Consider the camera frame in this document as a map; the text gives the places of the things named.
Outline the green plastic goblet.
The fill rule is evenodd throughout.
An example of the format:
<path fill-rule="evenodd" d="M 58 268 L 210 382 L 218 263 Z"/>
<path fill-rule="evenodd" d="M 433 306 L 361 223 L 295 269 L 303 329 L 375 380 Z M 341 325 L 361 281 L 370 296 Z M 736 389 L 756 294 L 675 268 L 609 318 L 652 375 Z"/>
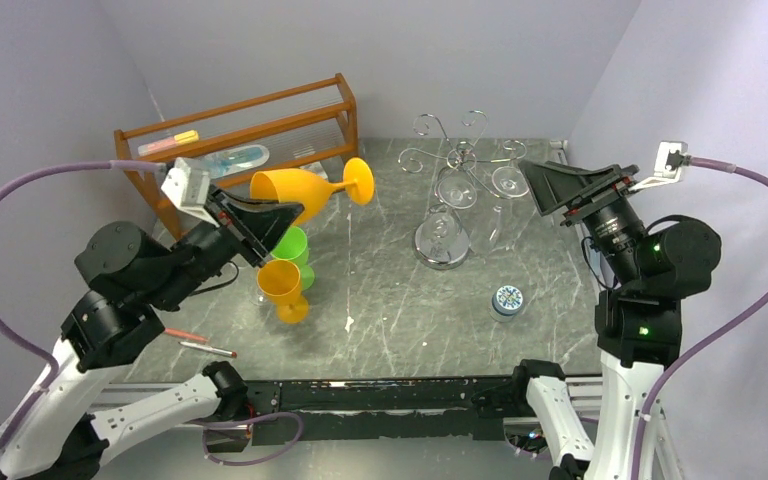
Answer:
<path fill-rule="evenodd" d="M 273 258 L 290 261 L 299 268 L 302 290 L 309 289 L 315 281 L 314 270 L 308 264 L 309 254 L 307 235 L 298 226 L 290 227 L 271 251 Z"/>

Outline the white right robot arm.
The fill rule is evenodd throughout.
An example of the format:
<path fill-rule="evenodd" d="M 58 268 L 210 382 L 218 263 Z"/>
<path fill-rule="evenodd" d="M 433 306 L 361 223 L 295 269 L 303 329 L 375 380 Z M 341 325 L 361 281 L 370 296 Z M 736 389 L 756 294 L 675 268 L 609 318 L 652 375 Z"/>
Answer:
<path fill-rule="evenodd" d="M 615 284 L 600 291 L 594 310 L 603 386 L 596 440 L 589 440 L 565 399 L 568 389 L 555 363 L 522 361 L 521 380 L 509 389 L 511 405 L 537 416 L 552 456 L 551 478 L 633 479 L 644 404 L 679 357 L 681 302 L 710 287 L 721 238 L 685 215 L 665 217 L 658 231 L 646 228 L 629 202 L 634 165 L 585 170 L 522 160 L 519 169 L 539 214 L 561 211 L 563 225 L 583 225 Z"/>

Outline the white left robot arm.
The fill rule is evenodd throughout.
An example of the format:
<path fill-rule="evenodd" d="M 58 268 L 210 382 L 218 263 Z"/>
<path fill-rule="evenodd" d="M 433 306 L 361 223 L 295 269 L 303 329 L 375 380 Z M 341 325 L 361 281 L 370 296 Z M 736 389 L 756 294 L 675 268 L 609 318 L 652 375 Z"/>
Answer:
<path fill-rule="evenodd" d="M 0 424 L 0 479 L 90 479 L 112 459 L 175 426 L 231 430 L 257 417 L 248 387 L 226 361 L 176 387 L 106 411 L 92 404 L 164 332 L 175 311 L 234 257 L 265 263 L 302 214 L 296 202 L 242 200 L 211 188 L 209 221 L 171 247 L 141 227 L 100 228 L 76 257 L 87 292 L 64 320 L 45 368 Z"/>

